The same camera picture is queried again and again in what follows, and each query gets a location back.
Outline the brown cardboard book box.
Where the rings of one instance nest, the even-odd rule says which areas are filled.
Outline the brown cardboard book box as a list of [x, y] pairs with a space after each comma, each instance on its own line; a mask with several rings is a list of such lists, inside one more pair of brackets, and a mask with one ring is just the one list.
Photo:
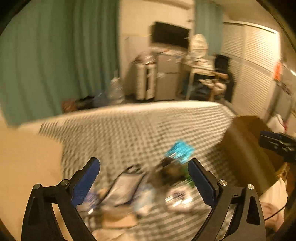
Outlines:
[[101, 207], [103, 228], [131, 228], [138, 225], [137, 215], [130, 205]]

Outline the floral patterned plastic bag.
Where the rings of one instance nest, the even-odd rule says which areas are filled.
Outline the floral patterned plastic bag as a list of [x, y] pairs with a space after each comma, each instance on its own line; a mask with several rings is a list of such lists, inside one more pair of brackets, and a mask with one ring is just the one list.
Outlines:
[[111, 207], [132, 204], [146, 180], [147, 172], [140, 164], [127, 167], [116, 177], [100, 204]]

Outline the cyan foil packet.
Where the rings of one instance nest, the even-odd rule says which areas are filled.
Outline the cyan foil packet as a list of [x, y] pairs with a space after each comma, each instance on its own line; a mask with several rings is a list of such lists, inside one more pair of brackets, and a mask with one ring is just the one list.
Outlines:
[[194, 148], [187, 144], [185, 141], [178, 140], [175, 144], [165, 153], [165, 157], [177, 160], [180, 164], [189, 161], [194, 152]]

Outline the blue floral tissue pack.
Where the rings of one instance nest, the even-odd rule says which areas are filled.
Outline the blue floral tissue pack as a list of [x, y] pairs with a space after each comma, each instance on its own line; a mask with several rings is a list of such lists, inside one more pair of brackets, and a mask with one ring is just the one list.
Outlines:
[[147, 186], [133, 204], [133, 210], [137, 216], [147, 216], [154, 205], [155, 190]]

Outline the black white round device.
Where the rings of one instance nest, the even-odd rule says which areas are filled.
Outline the black white round device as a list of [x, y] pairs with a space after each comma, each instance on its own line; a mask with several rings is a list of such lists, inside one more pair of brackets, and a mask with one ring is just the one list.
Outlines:
[[178, 159], [163, 158], [150, 173], [148, 181], [154, 187], [172, 186], [189, 178], [188, 168]]

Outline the yellow pillow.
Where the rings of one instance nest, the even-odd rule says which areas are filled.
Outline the yellow pillow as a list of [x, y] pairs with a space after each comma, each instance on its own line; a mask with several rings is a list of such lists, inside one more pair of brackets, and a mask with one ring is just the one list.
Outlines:
[[62, 149], [55, 140], [1, 122], [1, 221], [16, 240], [33, 186], [62, 180]]

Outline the black chair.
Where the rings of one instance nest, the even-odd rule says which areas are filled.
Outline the black chair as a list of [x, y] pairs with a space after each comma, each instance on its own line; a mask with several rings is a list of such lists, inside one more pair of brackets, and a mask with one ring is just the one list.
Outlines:
[[233, 74], [230, 71], [230, 57], [225, 55], [216, 55], [214, 60], [215, 71], [220, 74], [221, 78], [225, 80], [226, 91], [224, 98], [226, 101], [231, 102], [235, 87]]

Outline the checkered bed sheet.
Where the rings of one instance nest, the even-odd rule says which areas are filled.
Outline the checkered bed sheet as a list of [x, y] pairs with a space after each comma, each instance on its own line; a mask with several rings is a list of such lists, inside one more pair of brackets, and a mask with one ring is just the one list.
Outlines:
[[224, 105], [152, 110], [100, 111], [65, 121], [44, 122], [43, 136], [63, 144], [62, 175], [70, 178], [91, 158], [101, 163], [94, 189], [109, 187], [127, 167], [150, 171], [177, 141], [193, 147], [193, 157], [216, 178], [236, 184], [220, 143], [234, 113]]

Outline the white vanity desk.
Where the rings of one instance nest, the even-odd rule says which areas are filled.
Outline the white vanity desk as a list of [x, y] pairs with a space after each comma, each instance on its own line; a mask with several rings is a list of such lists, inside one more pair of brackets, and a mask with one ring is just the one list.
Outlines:
[[195, 74], [205, 75], [210, 77], [215, 76], [218, 78], [222, 78], [224, 80], [228, 79], [228, 74], [216, 72], [214, 71], [213, 67], [201, 67], [200, 65], [193, 64], [189, 60], [183, 61], [182, 64], [184, 65], [184, 69], [190, 72], [189, 84], [188, 84], [185, 100], [190, 99]]

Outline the oval vanity mirror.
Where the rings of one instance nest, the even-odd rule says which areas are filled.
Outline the oval vanity mirror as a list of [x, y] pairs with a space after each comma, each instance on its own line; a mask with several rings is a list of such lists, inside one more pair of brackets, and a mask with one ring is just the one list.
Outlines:
[[195, 58], [203, 58], [208, 52], [208, 43], [202, 34], [196, 34], [190, 40], [190, 54]]

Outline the grey mini fridge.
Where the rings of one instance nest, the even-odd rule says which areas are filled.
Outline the grey mini fridge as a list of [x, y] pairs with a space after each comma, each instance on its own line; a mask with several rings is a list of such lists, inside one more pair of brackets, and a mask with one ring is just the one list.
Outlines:
[[181, 62], [181, 56], [157, 54], [156, 101], [176, 98]]

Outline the large clear water jug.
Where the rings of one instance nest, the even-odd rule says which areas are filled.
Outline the large clear water jug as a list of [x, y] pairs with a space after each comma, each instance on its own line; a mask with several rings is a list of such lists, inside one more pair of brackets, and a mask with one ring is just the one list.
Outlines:
[[122, 104], [125, 100], [125, 93], [123, 91], [123, 85], [121, 84], [120, 78], [114, 77], [109, 85], [108, 99], [110, 104]]

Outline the green curtain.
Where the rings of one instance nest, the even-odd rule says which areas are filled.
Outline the green curtain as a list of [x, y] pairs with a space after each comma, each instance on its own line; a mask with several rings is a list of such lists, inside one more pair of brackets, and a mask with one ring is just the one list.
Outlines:
[[210, 55], [220, 54], [223, 8], [213, 1], [195, 1], [195, 33], [204, 35]]
[[119, 1], [1, 1], [1, 111], [9, 125], [107, 92], [120, 71]]

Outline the black wall television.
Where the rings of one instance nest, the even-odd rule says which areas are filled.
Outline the black wall television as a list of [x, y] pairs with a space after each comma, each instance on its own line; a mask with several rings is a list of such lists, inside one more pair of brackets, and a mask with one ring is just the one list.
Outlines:
[[163, 22], [154, 22], [151, 26], [151, 41], [188, 49], [189, 32], [187, 28]]

